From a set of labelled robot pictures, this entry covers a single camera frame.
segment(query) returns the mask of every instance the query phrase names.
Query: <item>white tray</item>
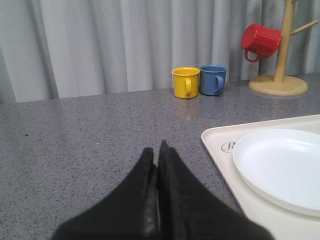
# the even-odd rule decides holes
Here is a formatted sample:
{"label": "white tray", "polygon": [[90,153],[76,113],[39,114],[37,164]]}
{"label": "white tray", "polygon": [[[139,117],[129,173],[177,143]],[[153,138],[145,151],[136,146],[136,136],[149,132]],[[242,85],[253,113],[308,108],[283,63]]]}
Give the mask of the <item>white tray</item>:
{"label": "white tray", "polygon": [[249,219],[267,228],[276,240],[319,240],[320,217],[296,213],[271,203],[255,193],[237,171],[232,157],[236,141],[264,129],[295,129],[320,134],[320,114],[210,128],[201,138]]}

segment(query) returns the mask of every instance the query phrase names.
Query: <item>gray curtain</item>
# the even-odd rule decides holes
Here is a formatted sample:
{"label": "gray curtain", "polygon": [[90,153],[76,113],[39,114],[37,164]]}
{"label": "gray curtain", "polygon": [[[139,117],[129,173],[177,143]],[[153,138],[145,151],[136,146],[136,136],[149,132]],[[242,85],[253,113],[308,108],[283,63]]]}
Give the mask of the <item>gray curtain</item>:
{"label": "gray curtain", "polygon": [[[2,0],[0,103],[172,87],[171,70],[229,66],[227,84],[273,74],[245,60],[252,23],[281,30],[284,0]],[[293,29],[320,19],[299,0]],[[320,24],[291,38],[287,75],[320,66]]]}

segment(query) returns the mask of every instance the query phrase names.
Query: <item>countertop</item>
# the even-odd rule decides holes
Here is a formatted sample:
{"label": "countertop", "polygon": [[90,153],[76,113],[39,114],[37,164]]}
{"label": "countertop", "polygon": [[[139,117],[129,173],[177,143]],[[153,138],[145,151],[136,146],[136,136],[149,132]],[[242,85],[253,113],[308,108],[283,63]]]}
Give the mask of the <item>countertop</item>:
{"label": "countertop", "polygon": [[0,239],[49,239],[129,173],[142,150],[174,147],[215,196],[241,212],[201,141],[209,128],[320,114],[320,73],[297,96],[229,81],[220,96],[157,89],[0,105]]}

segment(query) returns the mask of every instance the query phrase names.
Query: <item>white plate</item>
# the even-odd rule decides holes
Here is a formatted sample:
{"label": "white plate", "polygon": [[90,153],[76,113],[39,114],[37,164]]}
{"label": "white plate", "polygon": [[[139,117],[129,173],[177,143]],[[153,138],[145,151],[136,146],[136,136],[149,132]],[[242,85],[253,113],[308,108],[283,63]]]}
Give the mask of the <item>white plate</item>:
{"label": "white plate", "polygon": [[320,134],[255,131],[236,142],[233,161],[242,179],[265,199],[320,217]]}

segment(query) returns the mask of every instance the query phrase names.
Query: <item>wooden mug tree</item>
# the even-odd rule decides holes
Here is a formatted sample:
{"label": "wooden mug tree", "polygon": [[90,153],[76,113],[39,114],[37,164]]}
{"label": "wooden mug tree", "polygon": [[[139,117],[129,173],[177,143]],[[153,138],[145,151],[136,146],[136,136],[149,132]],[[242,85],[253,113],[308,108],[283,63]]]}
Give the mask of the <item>wooden mug tree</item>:
{"label": "wooden mug tree", "polygon": [[303,94],[308,90],[308,85],[304,80],[285,75],[291,36],[319,22],[318,20],[312,21],[291,32],[297,1],[298,0],[285,0],[281,42],[278,50],[275,74],[261,75],[252,78],[249,81],[249,87],[256,92],[277,96],[293,96]]}

